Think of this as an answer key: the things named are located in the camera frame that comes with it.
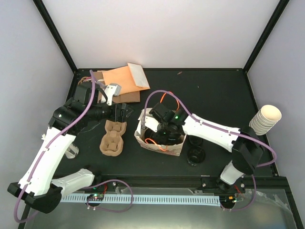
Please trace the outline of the printed white paper bag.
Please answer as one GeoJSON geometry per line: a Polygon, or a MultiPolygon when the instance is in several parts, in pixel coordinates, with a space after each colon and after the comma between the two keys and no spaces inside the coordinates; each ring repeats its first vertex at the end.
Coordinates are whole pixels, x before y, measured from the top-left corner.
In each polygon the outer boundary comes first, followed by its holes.
{"type": "Polygon", "coordinates": [[[140,146],[145,149],[179,156],[186,139],[183,125],[188,114],[178,99],[176,99],[175,110],[167,108],[163,104],[166,94],[171,92],[163,91],[160,101],[154,107],[142,109],[134,136],[140,146]]]}

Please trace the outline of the black plastic cup lid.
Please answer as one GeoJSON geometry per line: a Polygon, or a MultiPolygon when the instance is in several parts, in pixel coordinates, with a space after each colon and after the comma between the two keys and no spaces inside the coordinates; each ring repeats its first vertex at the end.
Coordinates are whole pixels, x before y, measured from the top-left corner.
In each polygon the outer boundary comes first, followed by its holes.
{"type": "Polygon", "coordinates": [[[193,136],[193,135],[190,135],[188,137],[188,141],[189,141],[190,146],[202,147],[202,145],[203,145],[203,139],[193,136]]]}

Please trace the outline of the brown pulp cup carrier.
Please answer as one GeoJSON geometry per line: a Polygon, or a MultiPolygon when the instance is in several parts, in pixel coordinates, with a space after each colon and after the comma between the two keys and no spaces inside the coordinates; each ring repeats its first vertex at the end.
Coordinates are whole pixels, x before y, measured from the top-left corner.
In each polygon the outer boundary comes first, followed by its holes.
{"type": "Polygon", "coordinates": [[[127,128],[126,122],[113,122],[107,120],[105,122],[106,134],[102,137],[100,143],[100,151],[106,156],[118,156],[123,150],[122,135],[127,128]]]}

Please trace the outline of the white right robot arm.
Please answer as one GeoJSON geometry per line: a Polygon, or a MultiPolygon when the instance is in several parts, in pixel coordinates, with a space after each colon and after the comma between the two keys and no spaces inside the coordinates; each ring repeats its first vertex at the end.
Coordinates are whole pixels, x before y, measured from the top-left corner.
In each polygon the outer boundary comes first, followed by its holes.
{"type": "Polygon", "coordinates": [[[180,108],[174,112],[157,103],[144,118],[145,127],[163,135],[180,134],[199,137],[232,154],[232,160],[217,179],[217,188],[228,192],[244,175],[253,175],[263,155],[258,137],[250,127],[233,128],[205,120],[180,108]]]}

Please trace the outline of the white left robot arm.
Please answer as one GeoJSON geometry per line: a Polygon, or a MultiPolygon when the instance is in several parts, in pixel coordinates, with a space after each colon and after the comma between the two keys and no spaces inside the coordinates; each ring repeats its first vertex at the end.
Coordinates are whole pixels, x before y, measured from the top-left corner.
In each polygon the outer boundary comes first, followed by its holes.
{"type": "Polygon", "coordinates": [[[53,175],[65,153],[78,152],[73,142],[89,122],[125,121],[127,105],[112,101],[120,90],[114,83],[102,87],[91,82],[79,84],[74,96],[54,111],[33,163],[19,182],[10,183],[8,192],[32,209],[50,213],[63,197],[79,189],[98,190],[102,178],[89,167],[59,179],[54,179],[53,175]]]}

